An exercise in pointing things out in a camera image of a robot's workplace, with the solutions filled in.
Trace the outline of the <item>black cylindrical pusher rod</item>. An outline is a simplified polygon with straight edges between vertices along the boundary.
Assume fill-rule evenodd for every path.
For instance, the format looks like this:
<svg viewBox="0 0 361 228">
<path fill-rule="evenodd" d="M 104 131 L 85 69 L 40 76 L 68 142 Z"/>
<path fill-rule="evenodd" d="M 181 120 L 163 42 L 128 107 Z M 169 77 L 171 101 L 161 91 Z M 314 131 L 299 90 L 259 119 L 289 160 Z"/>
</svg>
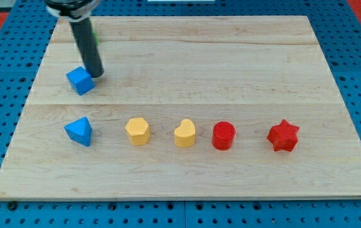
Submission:
<svg viewBox="0 0 361 228">
<path fill-rule="evenodd" d="M 85 69 L 92 78 L 102 76 L 104 68 L 90 18 L 85 18 L 79 22 L 70 22 L 70 27 Z"/>
</svg>

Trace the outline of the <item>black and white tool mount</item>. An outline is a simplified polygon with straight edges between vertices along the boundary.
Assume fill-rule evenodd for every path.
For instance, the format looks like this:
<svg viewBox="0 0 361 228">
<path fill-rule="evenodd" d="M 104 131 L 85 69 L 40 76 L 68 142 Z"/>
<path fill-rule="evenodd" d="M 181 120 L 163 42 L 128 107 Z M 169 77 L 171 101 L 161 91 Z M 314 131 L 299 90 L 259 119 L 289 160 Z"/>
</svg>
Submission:
<svg viewBox="0 0 361 228">
<path fill-rule="evenodd" d="M 80 22 L 88 18 L 101 0 L 44 0 L 47 11 L 70 22 Z"/>
</svg>

